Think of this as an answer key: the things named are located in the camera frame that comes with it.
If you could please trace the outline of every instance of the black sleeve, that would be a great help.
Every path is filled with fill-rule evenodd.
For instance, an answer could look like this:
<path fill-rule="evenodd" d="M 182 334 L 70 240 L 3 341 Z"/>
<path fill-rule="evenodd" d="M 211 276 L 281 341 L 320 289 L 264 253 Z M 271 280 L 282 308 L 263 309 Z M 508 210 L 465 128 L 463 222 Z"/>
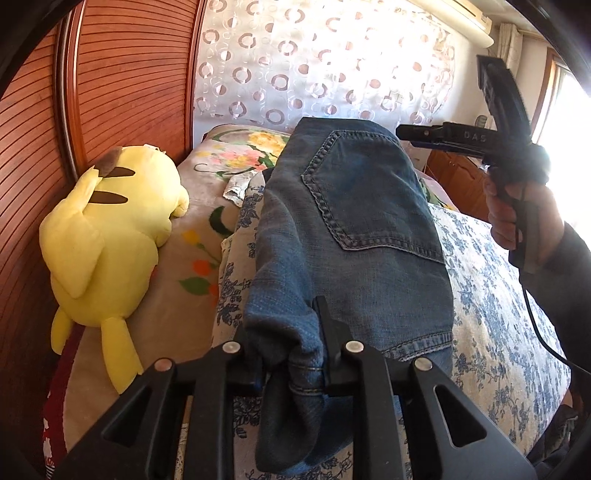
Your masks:
<path fill-rule="evenodd" d="M 554 325 L 566 358 L 591 371 L 591 252 L 582 238 L 566 223 L 545 266 L 520 280 Z M 591 378 L 573 371 L 573 385 L 590 412 Z"/>

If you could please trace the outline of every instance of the back pocket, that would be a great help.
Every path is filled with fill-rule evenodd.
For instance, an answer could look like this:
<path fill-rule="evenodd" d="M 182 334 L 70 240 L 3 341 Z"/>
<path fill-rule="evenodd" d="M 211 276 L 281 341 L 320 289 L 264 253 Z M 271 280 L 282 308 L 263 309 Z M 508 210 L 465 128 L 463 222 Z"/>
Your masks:
<path fill-rule="evenodd" d="M 444 263 L 427 201 L 396 138 L 335 130 L 301 179 L 344 250 L 390 247 Z"/>

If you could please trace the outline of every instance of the air conditioner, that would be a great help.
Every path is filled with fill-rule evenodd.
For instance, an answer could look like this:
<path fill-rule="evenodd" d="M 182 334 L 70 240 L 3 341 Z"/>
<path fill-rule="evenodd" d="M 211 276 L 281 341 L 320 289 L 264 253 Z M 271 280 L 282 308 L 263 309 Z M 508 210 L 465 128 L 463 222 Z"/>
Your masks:
<path fill-rule="evenodd" d="M 494 40 L 490 37 L 492 21 L 467 0 L 410 0 L 449 25 L 480 48 L 488 48 Z"/>

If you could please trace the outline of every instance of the circle pattern curtain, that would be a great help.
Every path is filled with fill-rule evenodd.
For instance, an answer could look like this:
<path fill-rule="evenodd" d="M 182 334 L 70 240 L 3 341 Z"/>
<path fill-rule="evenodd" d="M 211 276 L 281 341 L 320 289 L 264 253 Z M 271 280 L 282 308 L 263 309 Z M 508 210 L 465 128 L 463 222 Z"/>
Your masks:
<path fill-rule="evenodd" d="M 289 132 L 302 116 L 429 124 L 453 77 L 453 36 L 405 0 L 209 0 L 196 132 Z"/>

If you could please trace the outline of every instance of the blue floral bedsheet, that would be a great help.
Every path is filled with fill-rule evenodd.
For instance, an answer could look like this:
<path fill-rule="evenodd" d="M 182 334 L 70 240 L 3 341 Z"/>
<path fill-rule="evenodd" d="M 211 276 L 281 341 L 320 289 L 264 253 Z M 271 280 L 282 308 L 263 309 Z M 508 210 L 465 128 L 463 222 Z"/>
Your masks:
<path fill-rule="evenodd" d="M 222 244 L 220 297 L 212 346 L 231 339 L 242 321 L 242 309 L 255 274 L 256 230 L 264 188 L 262 174 L 257 174 L 246 191 L 236 231 Z M 569 370 L 550 356 L 535 337 L 517 271 L 507 261 L 506 251 L 492 240 L 490 226 L 442 207 L 429 207 L 454 295 L 452 377 L 517 448 L 528 453 L 568 389 Z M 542 335 L 561 352 L 550 321 L 532 299 L 531 304 Z M 235 401 L 236 479 L 287 480 L 256 469 L 259 408 L 258 399 Z M 314 471 L 293 478 L 351 479 L 352 453 L 350 445 Z"/>

